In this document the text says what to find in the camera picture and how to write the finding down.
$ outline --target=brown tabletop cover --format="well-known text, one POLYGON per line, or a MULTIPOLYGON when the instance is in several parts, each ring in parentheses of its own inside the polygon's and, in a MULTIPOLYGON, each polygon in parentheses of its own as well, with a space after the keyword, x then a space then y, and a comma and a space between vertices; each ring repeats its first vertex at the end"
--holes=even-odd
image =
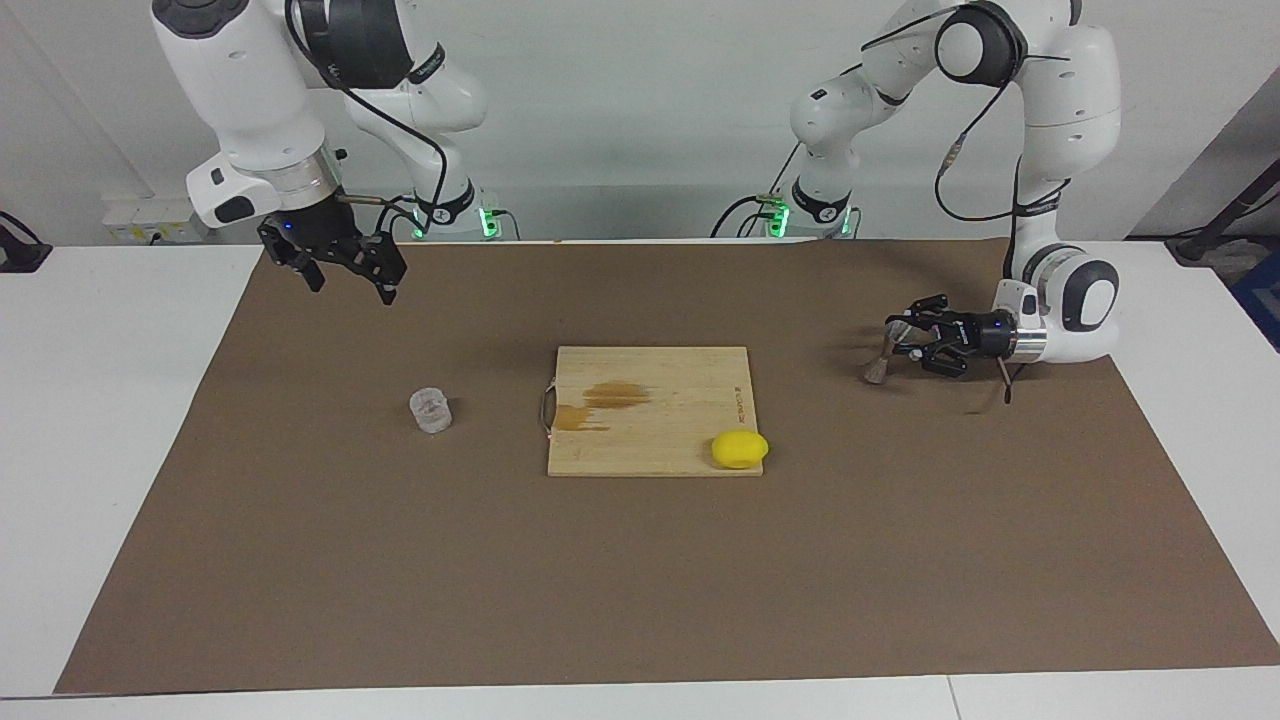
POLYGON ((264 261, 58 692, 1280 664, 1108 360, 859 380, 1004 251, 411 247, 389 309, 264 261), (561 345, 746 346, 764 477, 547 478, 561 345))

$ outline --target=cutting board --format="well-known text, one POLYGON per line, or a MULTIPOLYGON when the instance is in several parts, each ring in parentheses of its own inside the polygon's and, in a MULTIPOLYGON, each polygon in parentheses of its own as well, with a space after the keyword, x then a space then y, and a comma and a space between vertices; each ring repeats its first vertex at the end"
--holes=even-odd
POLYGON ((726 470, 710 443, 756 430, 745 347, 561 347, 547 474, 760 477, 726 470))

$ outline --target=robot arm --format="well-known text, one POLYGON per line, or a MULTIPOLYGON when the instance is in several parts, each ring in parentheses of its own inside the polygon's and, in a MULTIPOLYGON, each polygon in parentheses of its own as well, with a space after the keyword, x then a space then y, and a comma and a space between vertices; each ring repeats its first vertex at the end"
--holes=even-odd
POLYGON ((406 266, 389 232, 366 237, 356 227, 306 76, 349 92, 357 124, 401 154, 426 223, 481 227, 480 214, 466 213, 479 192, 457 150, 424 133, 479 126, 486 99, 421 29, 416 0, 152 0, 152 24, 220 146, 187 177, 197 214, 215 228, 265 217, 269 255, 312 291, 324 284, 316 261, 335 263, 389 305, 406 266), (300 67, 300 55, 316 68, 300 67))
MULTIPOLYGON (((995 310, 957 314, 942 297, 941 305, 927 299, 896 318, 932 334, 929 341, 897 333, 914 342, 900 342, 896 351, 934 372, 963 374, 968 357, 1079 363, 1114 347, 1116 328, 1107 320, 1119 291, 1115 268, 1057 237, 1062 188, 1101 163, 1120 132, 1115 45, 1107 31, 1079 24, 1080 9, 1080 0, 911 0, 863 47, 861 65, 792 106, 792 128, 809 150, 791 188, 791 204, 801 210, 794 224, 829 237, 838 233, 852 188, 850 141, 891 118, 936 68, 955 82, 1021 88, 1024 149, 995 310), (974 327, 983 332, 969 332, 974 327), (997 336, 1007 337, 993 343, 997 336)), ((938 182, 964 140, 952 146, 938 182)))

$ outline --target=power outlet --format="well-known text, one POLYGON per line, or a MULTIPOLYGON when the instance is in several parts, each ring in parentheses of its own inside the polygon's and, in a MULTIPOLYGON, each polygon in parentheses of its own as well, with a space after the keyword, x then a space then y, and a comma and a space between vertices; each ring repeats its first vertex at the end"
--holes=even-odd
POLYGON ((124 245, 192 245, 205 242, 209 236, 191 201, 184 199, 113 201, 102 225, 114 241, 124 245))

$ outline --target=white table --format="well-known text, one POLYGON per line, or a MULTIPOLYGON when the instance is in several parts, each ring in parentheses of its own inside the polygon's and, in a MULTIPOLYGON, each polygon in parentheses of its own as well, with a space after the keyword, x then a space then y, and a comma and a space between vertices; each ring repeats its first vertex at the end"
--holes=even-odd
MULTIPOLYGON (((1158 245, 1088 250, 1124 278, 1116 364, 1276 633, 1280 356, 1211 272, 1179 268, 1158 245)), ((19 698, 0 701, 0 720, 1280 717, 1276 667, 42 698, 259 252, 61 249, 35 275, 0 275, 0 697, 19 698)))

